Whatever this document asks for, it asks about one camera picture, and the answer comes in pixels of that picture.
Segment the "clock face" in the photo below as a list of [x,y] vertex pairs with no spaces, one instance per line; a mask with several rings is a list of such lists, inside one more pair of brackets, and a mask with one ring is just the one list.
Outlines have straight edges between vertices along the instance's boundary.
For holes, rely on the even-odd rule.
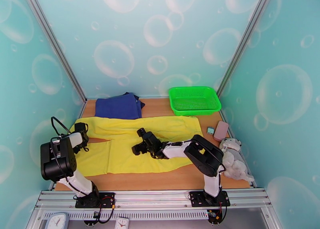
[[128,229],[129,219],[118,218],[115,229]]
[[53,215],[46,224],[46,229],[64,229],[67,228],[68,218],[64,213]]

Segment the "yellow pants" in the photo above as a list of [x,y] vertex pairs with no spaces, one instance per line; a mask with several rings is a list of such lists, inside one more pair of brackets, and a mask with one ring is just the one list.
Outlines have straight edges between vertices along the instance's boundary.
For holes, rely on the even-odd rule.
[[150,153],[134,155],[131,147],[142,142],[137,130],[145,128],[163,141],[185,141],[195,134],[202,135],[196,117],[151,117],[136,120],[81,118],[76,123],[87,123],[88,136],[109,140],[89,143],[89,151],[83,149],[76,155],[77,169],[84,176],[106,173],[160,173],[191,164],[188,158],[156,160]]

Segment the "bubble wallpaper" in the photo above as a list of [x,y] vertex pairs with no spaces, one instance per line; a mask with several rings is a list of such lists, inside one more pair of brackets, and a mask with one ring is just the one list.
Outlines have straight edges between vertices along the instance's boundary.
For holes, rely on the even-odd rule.
[[217,89],[258,0],[38,1],[86,96],[103,98]]
[[82,101],[26,0],[0,0],[1,228],[25,228],[41,190],[40,145],[50,117],[71,126]]
[[284,228],[320,225],[320,0],[270,0],[222,108]]

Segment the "white plush toy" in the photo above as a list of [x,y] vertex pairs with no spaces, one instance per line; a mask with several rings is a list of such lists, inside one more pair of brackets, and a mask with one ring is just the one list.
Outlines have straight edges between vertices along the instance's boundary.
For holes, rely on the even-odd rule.
[[241,142],[236,139],[224,139],[221,141],[220,148],[224,152],[222,163],[226,167],[226,171],[224,175],[229,178],[233,178],[236,180],[246,180],[248,182],[253,182],[253,176],[248,174],[248,170],[246,165],[240,161],[236,160],[234,155],[230,152],[236,152],[235,150],[239,151],[240,149],[234,149],[234,146],[241,146]]

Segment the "wooden surface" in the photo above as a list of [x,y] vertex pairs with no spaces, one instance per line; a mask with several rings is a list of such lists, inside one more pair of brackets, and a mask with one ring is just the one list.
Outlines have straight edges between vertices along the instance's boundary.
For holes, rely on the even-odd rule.
[[[173,116],[169,100],[166,98],[141,99],[145,103],[142,109],[142,117]],[[84,110],[83,117],[93,117],[95,114],[95,100],[89,100]],[[206,139],[219,146],[212,135],[207,134],[207,127],[216,127],[221,116],[215,112],[210,116],[198,116],[202,133]],[[90,139],[89,142],[101,142],[101,139]],[[128,174],[103,174],[87,177],[93,181],[99,190],[171,190],[171,189],[203,189],[203,174],[194,166],[188,165],[166,173],[128,173]],[[245,180],[234,180],[221,176],[221,183],[224,189],[249,188]],[[68,188],[57,183],[56,191],[65,191]]]

